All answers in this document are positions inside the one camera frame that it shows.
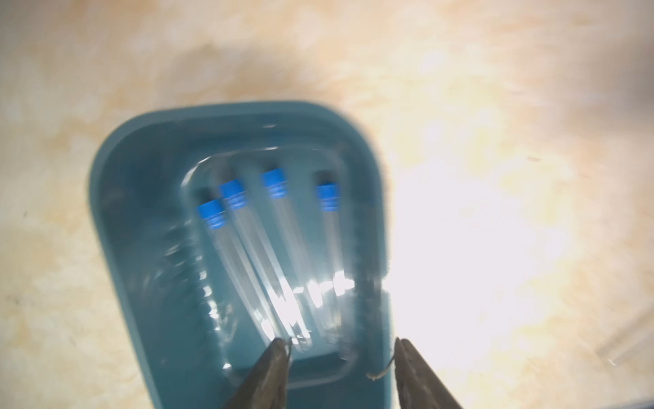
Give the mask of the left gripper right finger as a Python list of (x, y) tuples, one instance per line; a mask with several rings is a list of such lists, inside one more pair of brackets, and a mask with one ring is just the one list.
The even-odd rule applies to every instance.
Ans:
[(463, 408), (409, 339), (396, 338), (393, 358), (402, 409)]

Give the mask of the test tube blue cap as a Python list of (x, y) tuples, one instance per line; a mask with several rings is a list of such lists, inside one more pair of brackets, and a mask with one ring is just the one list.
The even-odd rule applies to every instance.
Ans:
[(245, 188), (233, 179), (223, 182), (220, 191), (285, 334), (300, 351), (311, 349), (313, 339), (298, 301)]
[(348, 279), (343, 260), (339, 187), (334, 182), (322, 183), (318, 185), (317, 193), (323, 216), (325, 243), (333, 270), (331, 281), (341, 324), (342, 335), (339, 348), (342, 356), (345, 357), (352, 353), (354, 341), (350, 300), (347, 294)]
[(320, 289), (318, 276), (309, 256), (308, 243), (292, 204), (288, 180), (281, 168), (276, 168), (265, 171), (262, 174), (262, 182), (272, 201), (279, 232), (284, 239), (296, 277), (302, 285), (302, 294), (306, 299), (308, 311), (313, 315), (318, 333), (325, 342), (336, 344), (339, 335), (336, 319), (330, 307), (326, 305)]
[(204, 202), (197, 209), (257, 332), (265, 344), (270, 344), (282, 332), (226, 209), (217, 199)]
[(620, 329), (601, 345), (597, 355), (611, 366), (621, 366), (651, 344), (653, 344), (653, 308), (649, 308)]

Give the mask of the teal plastic tray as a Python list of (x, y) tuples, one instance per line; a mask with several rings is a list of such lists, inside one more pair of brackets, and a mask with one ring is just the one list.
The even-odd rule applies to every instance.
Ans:
[(150, 112), (119, 126), (92, 167), (95, 227), (153, 405), (219, 408), (266, 344), (238, 297), (199, 206), (230, 179), (294, 278), (263, 174), (281, 168), (307, 255), (331, 288), (318, 186), (339, 188), (354, 342), (343, 360), (315, 340), (295, 349), (290, 408), (388, 408), (393, 385), (372, 381), (391, 354), (383, 184), (364, 136), (308, 102), (245, 102)]

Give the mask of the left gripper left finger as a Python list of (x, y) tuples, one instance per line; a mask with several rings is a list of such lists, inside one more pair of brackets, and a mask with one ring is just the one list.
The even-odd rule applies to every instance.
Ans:
[(291, 342), (272, 340), (225, 409), (281, 409), (287, 406)]

